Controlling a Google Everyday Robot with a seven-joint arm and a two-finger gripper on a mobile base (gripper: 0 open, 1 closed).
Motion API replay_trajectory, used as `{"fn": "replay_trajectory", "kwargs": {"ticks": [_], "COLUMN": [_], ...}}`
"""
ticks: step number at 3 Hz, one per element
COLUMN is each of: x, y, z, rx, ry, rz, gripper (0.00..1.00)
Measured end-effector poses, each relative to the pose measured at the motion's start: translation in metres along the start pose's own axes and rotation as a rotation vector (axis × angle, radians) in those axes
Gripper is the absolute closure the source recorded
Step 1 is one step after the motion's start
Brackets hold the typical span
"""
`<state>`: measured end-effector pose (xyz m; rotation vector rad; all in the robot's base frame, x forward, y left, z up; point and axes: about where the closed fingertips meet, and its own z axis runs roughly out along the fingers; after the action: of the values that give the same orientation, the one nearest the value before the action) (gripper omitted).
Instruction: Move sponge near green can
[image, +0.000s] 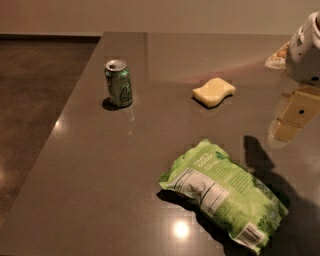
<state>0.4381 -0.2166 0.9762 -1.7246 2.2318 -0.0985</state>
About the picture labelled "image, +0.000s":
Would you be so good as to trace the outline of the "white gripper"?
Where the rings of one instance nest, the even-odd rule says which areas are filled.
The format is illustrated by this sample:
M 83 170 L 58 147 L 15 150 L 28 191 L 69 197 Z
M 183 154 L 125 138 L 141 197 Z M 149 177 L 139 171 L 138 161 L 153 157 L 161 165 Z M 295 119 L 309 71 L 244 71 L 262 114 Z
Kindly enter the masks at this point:
M 276 108 L 276 116 L 268 130 L 272 148 L 287 146 L 320 114 L 320 12 L 310 14 L 292 36 L 290 43 L 282 45 L 267 58 L 265 66 L 285 69 L 298 83 L 291 93 L 283 93 Z

